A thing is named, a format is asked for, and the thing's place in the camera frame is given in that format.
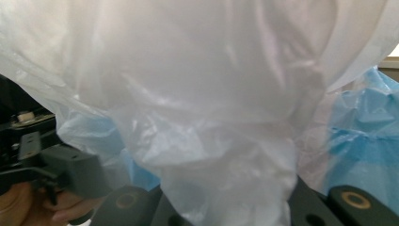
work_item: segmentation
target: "plastic bag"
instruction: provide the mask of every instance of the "plastic bag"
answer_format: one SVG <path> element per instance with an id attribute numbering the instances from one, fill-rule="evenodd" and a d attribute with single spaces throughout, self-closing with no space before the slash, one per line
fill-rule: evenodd
<path id="1" fill-rule="evenodd" d="M 373 68 L 355 84 L 329 95 L 325 105 L 332 103 L 332 111 L 324 125 L 327 140 L 303 151 L 299 172 L 324 193 L 333 186 L 356 186 L 399 214 L 399 83 Z M 305 135 L 317 137 L 312 132 Z M 309 150 L 324 160 L 306 161 Z"/>
<path id="2" fill-rule="evenodd" d="M 393 49 L 398 5 L 2 1 L 0 73 L 105 166 L 129 152 L 195 225 L 288 225 L 294 139 L 328 86 Z"/>

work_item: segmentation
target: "human hand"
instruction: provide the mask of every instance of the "human hand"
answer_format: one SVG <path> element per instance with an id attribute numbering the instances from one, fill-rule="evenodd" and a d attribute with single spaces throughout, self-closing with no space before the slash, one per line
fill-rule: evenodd
<path id="1" fill-rule="evenodd" d="M 68 221 L 88 213 L 102 199 L 83 200 L 70 192 L 57 193 L 56 206 L 43 192 L 34 191 L 29 183 L 14 185 L 0 196 L 0 225 L 65 226 Z"/>

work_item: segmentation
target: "translucent plastic sheet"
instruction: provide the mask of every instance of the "translucent plastic sheet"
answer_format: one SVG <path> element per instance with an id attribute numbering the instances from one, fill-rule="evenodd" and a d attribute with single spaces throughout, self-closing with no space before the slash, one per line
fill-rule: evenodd
<path id="1" fill-rule="evenodd" d="M 105 166 L 130 153 L 195 225 L 289 225 L 294 139 L 397 44 L 398 5 L 2 1 L 0 73 Z"/>
<path id="2" fill-rule="evenodd" d="M 305 133 L 320 142 L 301 153 L 300 174 L 324 193 L 341 185 L 364 189 L 399 214 L 399 83 L 374 68 L 350 90 L 328 96 L 320 106 L 331 104 L 328 121 Z M 324 141 L 317 130 L 327 133 Z"/>

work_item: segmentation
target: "finger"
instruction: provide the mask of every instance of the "finger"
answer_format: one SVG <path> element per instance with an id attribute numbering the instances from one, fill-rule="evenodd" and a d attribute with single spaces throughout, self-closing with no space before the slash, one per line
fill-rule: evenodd
<path id="1" fill-rule="evenodd" d="M 80 218 L 87 214 L 90 210 L 102 202 L 102 198 L 95 200 L 84 200 L 77 203 L 75 206 L 57 211 L 53 215 L 53 221 L 65 222 L 73 219 Z"/>
<path id="2" fill-rule="evenodd" d="M 72 194 L 68 191 L 60 192 L 56 195 L 57 205 L 52 205 L 50 200 L 46 200 L 43 204 L 44 208 L 47 208 L 52 211 L 58 211 L 63 209 L 69 209 L 75 206 L 77 203 L 82 201 L 83 199 L 79 196 Z"/>

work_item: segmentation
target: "blue plastic sheet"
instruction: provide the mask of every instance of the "blue plastic sheet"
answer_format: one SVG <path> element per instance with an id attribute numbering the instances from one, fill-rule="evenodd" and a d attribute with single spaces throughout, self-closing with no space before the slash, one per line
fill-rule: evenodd
<path id="1" fill-rule="evenodd" d="M 399 214 L 399 83 L 376 68 L 366 88 L 343 92 L 331 114 L 324 190 L 364 189 Z"/>

